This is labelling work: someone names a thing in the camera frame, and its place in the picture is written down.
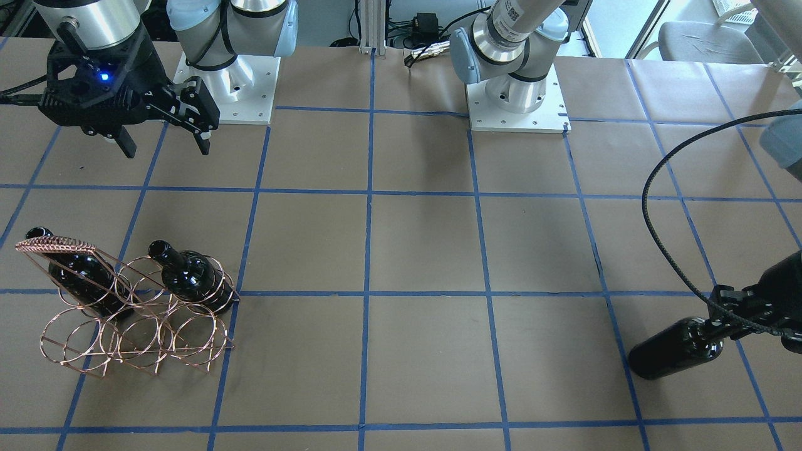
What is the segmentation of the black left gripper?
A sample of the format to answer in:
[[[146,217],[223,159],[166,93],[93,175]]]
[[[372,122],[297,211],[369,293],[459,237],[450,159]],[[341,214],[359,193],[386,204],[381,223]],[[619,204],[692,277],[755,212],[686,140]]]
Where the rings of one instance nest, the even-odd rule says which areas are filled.
[[[790,352],[800,350],[801,260],[800,251],[771,266],[758,283],[742,289],[716,285],[711,300],[739,317],[731,319],[711,310],[711,321],[724,326],[721,338],[738,341],[760,334],[759,326],[780,330],[780,343]]]

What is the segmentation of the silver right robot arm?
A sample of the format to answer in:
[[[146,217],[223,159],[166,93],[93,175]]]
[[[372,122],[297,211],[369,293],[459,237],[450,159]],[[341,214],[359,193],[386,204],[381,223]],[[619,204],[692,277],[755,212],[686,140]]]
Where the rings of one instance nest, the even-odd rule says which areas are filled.
[[[55,125],[115,141],[132,158],[129,125],[160,120],[190,132],[200,152],[223,105],[258,100],[249,59],[293,54],[295,1],[169,1],[169,25],[189,73],[173,81],[132,1],[36,1],[56,42],[37,107]]]

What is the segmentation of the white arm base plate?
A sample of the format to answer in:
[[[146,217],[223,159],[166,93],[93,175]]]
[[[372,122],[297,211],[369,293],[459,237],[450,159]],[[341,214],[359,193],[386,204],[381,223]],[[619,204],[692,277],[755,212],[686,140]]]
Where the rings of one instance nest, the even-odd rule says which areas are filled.
[[[238,55],[228,68],[201,71],[190,68],[182,54],[173,81],[201,77],[217,103],[221,125],[269,125],[281,62],[272,56]]]
[[[465,88],[471,129],[477,132],[567,133],[572,130],[556,66],[524,82],[498,76]]]

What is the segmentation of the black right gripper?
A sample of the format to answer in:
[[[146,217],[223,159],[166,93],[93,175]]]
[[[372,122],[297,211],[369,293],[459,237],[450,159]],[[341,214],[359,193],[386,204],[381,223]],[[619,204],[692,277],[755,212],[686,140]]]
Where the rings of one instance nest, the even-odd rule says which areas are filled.
[[[193,133],[203,156],[220,112],[197,75],[173,83],[144,28],[109,48],[90,49],[75,28],[57,30],[38,109],[57,125],[117,135],[127,158],[137,144],[124,125],[163,120]]]

